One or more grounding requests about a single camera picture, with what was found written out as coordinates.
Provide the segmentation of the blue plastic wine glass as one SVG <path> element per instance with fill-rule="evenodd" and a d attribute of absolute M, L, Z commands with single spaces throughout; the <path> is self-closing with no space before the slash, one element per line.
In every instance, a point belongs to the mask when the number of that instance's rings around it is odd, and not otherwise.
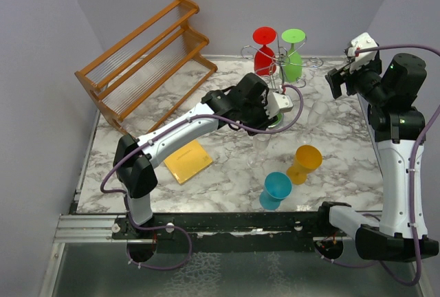
<path fill-rule="evenodd" d="M 265 210 L 276 210 L 292 192 L 292 182 L 282 172 L 272 172 L 265 178 L 259 202 Z"/>

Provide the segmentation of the clear champagne flute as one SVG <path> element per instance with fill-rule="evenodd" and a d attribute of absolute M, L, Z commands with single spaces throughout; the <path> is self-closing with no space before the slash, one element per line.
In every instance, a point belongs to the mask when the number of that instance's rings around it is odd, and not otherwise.
<path fill-rule="evenodd" d="M 311 144 L 313 141 L 313 135 L 311 133 L 314 128 L 322 123 L 328 112 L 328 109 L 328 104 L 323 101 L 317 101 L 311 106 L 307 116 L 307 123 L 304 129 L 296 136 L 297 143 L 299 143 L 299 145 Z"/>
<path fill-rule="evenodd" d="M 270 134 L 256 134 L 253 136 L 253 151 L 247 157 L 247 165 L 252 169 L 262 167 L 265 161 L 265 151 L 270 143 Z"/>

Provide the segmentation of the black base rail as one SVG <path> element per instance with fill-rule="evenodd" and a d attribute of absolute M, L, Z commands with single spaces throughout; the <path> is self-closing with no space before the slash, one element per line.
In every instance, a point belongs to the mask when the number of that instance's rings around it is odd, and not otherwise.
<path fill-rule="evenodd" d="M 117 218 L 111 235 L 130 250 L 192 252 L 314 252 L 338 258 L 351 239 L 318 227 L 317 212 L 156 213 L 142 228 Z"/>

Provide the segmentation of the red plastic wine glass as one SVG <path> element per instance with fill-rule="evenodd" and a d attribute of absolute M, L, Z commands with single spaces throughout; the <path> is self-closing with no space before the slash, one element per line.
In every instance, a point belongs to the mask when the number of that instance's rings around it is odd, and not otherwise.
<path fill-rule="evenodd" d="M 276 31 L 268 26 L 259 27 L 252 35 L 255 43 L 261 45 L 254 55 L 254 72 L 259 76 L 270 76 L 276 71 L 274 51 L 268 45 L 277 37 Z"/>

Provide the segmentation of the wooden shelf rack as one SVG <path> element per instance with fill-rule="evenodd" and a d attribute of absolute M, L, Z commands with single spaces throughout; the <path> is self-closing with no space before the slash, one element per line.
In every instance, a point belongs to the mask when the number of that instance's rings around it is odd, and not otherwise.
<path fill-rule="evenodd" d="M 217 71 L 201 55 L 209 38 L 190 25 L 198 12 L 193 0 L 174 0 L 76 71 L 78 81 L 116 131 L 127 134 L 127 118 L 163 84 L 194 65 L 200 78 L 184 79 L 185 94 L 165 106 L 163 116 L 152 126 L 157 129 Z"/>

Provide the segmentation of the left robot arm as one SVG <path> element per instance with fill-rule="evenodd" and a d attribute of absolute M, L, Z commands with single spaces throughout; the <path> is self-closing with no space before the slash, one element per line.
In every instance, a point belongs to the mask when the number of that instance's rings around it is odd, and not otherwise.
<path fill-rule="evenodd" d="M 189 112 L 162 128 L 135 138 L 120 138 L 113 161 L 118 180 L 126 188 L 126 204 L 131 215 L 128 230 L 141 239 L 152 228 L 150 193 L 157 186 L 154 169 L 169 155 L 207 133 L 238 122 L 258 130 L 275 121 L 266 114 L 269 87 L 254 73 L 237 85 L 209 91 Z"/>

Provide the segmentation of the green plastic wine glass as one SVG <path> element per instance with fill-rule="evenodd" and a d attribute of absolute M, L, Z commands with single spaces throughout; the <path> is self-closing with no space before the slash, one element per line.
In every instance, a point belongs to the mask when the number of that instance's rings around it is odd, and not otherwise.
<path fill-rule="evenodd" d="M 303 61 L 298 49 L 306 39 L 306 34 L 301 29 L 288 29 L 281 34 L 284 42 L 290 44 L 287 51 L 285 62 L 283 63 L 283 72 L 285 80 L 294 83 L 302 76 Z"/>

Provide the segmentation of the chrome wine glass rack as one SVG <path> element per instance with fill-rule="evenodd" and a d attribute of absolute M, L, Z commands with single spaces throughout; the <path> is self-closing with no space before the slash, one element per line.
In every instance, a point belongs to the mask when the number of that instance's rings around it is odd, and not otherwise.
<path fill-rule="evenodd" d="M 281 86 L 289 83 L 287 80 L 287 67 L 302 67 L 302 68 L 318 68 L 322 67 L 324 61 L 319 57 L 309 57 L 304 61 L 302 65 L 295 64 L 291 62 L 291 54 L 287 53 L 287 50 L 284 47 L 278 46 L 278 51 L 270 57 L 269 54 L 264 54 L 261 49 L 258 49 L 252 45 L 246 45 L 241 49 L 241 57 L 246 60 L 253 61 L 256 58 L 257 54 L 262 54 L 265 58 L 269 59 L 269 65 L 264 66 L 262 68 L 254 68 L 254 73 L 258 74 L 265 69 L 268 69 L 267 74 L 263 74 L 262 79 L 264 79 L 271 91 L 280 91 Z"/>

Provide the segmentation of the yellow book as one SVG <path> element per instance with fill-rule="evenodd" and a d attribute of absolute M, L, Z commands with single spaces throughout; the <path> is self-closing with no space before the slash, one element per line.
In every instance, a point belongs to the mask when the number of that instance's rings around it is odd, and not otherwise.
<path fill-rule="evenodd" d="M 169 155 L 164 163 L 177 182 L 183 184 L 211 165 L 213 160 L 203 146 L 193 140 Z"/>

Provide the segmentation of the orange plastic wine glass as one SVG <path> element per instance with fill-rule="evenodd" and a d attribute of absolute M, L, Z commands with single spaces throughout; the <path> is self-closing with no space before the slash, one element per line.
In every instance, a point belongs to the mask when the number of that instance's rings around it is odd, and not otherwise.
<path fill-rule="evenodd" d="M 302 145 L 297 149 L 293 164 L 287 169 L 286 175 L 292 184 L 301 185 L 306 182 L 308 174 L 314 172 L 321 164 L 321 152 L 314 146 Z"/>

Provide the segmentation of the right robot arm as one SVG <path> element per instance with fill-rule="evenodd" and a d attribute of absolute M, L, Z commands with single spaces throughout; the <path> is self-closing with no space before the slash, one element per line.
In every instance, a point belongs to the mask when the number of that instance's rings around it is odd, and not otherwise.
<path fill-rule="evenodd" d="M 352 69 L 346 64 L 325 76 L 334 98 L 359 94 L 368 103 L 368 125 L 374 132 L 383 178 L 380 221 L 362 216 L 347 203 L 323 202 L 316 228 L 331 236 L 338 230 L 355 241 L 364 260 L 412 262 L 439 253 L 438 241 L 428 237 L 421 204 L 419 170 L 425 141 L 424 115 L 413 102 L 426 79 L 426 64 L 412 54 L 396 54 L 386 71 L 376 55 L 369 63 Z"/>

